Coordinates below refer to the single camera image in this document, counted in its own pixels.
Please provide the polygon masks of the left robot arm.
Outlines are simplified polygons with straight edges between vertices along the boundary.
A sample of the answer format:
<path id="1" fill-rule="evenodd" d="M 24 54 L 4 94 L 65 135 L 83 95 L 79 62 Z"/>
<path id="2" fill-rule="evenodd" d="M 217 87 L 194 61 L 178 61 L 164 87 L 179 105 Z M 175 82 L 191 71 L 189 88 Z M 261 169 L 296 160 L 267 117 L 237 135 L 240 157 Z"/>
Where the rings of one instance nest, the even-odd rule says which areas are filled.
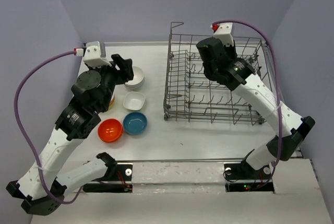
<path id="1" fill-rule="evenodd" d="M 99 67 L 87 64 L 72 85 L 73 97 L 55 122 L 50 139 L 41 153 L 32 149 L 35 162 L 6 190 L 22 200 L 22 209 L 30 215 L 47 216 L 66 204 L 65 197 L 94 180 L 109 180 L 117 170 L 117 161 L 108 153 L 97 154 L 92 160 L 71 172 L 59 175 L 67 159 L 101 122 L 99 113 L 106 112 L 115 86 L 134 78 L 132 59 L 118 54 Z"/>

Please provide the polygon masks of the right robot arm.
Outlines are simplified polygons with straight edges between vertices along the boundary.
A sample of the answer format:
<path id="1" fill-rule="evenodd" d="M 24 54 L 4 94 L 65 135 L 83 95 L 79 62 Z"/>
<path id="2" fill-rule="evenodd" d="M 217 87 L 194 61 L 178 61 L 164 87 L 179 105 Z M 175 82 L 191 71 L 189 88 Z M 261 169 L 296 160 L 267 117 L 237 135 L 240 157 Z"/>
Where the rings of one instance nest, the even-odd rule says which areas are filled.
<path id="1" fill-rule="evenodd" d="M 278 99 L 278 94 L 263 83 L 252 66 L 237 56 L 234 46 L 225 46 L 219 39 L 209 37 L 199 41 L 196 48 L 204 75 L 249 103 L 275 133 L 272 140 L 250 151 L 232 172 L 252 178 L 276 160 L 289 160 L 314 127 L 315 120 L 300 116 Z"/>

